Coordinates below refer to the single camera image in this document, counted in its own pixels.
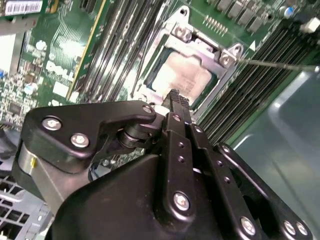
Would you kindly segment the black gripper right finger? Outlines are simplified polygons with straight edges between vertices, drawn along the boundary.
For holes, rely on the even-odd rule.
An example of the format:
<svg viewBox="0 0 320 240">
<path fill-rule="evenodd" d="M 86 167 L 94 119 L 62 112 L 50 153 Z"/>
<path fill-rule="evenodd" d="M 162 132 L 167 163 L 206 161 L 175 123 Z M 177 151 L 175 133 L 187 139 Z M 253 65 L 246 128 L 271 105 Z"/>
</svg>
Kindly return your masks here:
<svg viewBox="0 0 320 240">
<path fill-rule="evenodd" d="M 225 143 L 211 145 L 196 124 L 188 138 L 195 157 L 198 215 L 186 240 L 311 240 L 306 223 Z"/>
</svg>

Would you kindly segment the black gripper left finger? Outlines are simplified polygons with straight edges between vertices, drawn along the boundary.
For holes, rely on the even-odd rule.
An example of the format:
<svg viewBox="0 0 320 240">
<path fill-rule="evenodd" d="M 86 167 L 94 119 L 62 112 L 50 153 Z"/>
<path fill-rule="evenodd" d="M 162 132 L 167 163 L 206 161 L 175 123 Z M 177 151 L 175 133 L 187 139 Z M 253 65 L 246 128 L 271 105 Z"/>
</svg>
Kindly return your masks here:
<svg viewBox="0 0 320 240">
<path fill-rule="evenodd" d="M 27 113 L 13 176 L 54 215 L 75 191 L 141 156 L 190 154 L 187 100 L 170 91 L 166 115 L 140 100 L 39 107 Z"/>
</svg>

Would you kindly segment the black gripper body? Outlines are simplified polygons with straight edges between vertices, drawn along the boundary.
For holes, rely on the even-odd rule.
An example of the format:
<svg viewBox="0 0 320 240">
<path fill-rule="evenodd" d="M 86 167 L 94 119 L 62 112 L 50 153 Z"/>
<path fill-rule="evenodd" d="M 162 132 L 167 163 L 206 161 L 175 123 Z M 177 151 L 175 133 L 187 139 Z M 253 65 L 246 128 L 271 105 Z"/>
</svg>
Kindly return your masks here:
<svg viewBox="0 0 320 240">
<path fill-rule="evenodd" d="M 192 156 L 145 155 L 72 193 L 48 240 L 232 240 Z"/>
</svg>

